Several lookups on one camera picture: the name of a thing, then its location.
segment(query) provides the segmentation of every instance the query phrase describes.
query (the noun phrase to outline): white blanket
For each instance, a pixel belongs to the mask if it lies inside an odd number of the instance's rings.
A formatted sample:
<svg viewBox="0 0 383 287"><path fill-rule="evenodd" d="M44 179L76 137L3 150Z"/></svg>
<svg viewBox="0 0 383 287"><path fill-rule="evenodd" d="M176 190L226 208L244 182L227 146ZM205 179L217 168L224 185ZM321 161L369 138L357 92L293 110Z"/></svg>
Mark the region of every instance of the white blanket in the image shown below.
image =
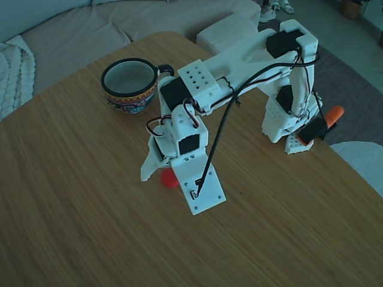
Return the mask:
<svg viewBox="0 0 383 287"><path fill-rule="evenodd" d="M35 58L20 35L0 43L0 120L33 97Z"/></svg>

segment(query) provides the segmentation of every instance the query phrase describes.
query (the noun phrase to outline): bamboo tabletop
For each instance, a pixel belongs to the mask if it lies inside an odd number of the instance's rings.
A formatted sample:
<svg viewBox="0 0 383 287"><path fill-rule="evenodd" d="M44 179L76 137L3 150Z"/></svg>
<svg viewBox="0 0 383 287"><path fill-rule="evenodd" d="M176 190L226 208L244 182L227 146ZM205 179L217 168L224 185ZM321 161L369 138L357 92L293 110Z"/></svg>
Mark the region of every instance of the bamboo tabletop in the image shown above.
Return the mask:
<svg viewBox="0 0 383 287"><path fill-rule="evenodd" d="M0 122L0 286L383 286L383 199L319 139L295 155L272 144L259 90L232 109L213 160L225 203L193 216L159 171L141 182L158 98L126 115L100 84L126 57L177 70L209 55L158 33ZM203 118L210 143L223 109Z"/></svg>

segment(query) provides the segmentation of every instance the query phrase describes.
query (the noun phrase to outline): mug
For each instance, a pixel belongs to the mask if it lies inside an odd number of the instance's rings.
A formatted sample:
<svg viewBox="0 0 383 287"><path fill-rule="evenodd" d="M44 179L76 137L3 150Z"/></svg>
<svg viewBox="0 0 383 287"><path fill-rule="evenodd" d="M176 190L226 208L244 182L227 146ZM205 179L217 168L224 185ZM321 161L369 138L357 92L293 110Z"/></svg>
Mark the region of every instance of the mug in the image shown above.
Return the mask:
<svg viewBox="0 0 383 287"><path fill-rule="evenodd" d="M123 59L106 68L101 76L101 85L114 109L137 114L154 99L157 79L162 72L174 76L170 65L155 67L144 59Z"/></svg>

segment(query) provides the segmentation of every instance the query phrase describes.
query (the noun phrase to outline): white mounting plate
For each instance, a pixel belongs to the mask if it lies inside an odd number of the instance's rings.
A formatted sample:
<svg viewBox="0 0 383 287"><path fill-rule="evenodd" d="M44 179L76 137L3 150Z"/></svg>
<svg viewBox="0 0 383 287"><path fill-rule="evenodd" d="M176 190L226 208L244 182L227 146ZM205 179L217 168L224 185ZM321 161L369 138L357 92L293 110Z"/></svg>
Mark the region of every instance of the white mounting plate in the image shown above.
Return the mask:
<svg viewBox="0 0 383 287"><path fill-rule="evenodd" d="M199 197L192 199L191 191L197 193L196 181L202 177L208 156L205 153L196 155L194 158L181 157L171 161L171 165L181 189L185 195L187 204L193 215L199 214L213 206L226 201L220 181L213 165L210 165L205 183L200 191Z"/></svg>
<svg viewBox="0 0 383 287"><path fill-rule="evenodd" d="M314 140L311 141L308 145L304 145L297 138L297 135L295 133L292 133L286 139L285 152L287 154L296 154L297 152L308 151L309 149L311 149L313 144Z"/></svg>

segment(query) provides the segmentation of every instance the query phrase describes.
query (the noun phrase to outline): couch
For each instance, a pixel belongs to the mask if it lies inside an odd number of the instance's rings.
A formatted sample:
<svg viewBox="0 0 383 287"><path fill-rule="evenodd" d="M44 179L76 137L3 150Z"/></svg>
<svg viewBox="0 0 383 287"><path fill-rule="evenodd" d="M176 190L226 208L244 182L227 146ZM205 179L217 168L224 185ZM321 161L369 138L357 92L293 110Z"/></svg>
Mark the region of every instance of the couch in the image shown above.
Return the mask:
<svg viewBox="0 0 383 287"><path fill-rule="evenodd" d="M37 95L147 35L173 31L194 40L233 13L257 23L260 7L253 0L12 0L0 10L0 42L22 35L35 56Z"/></svg>

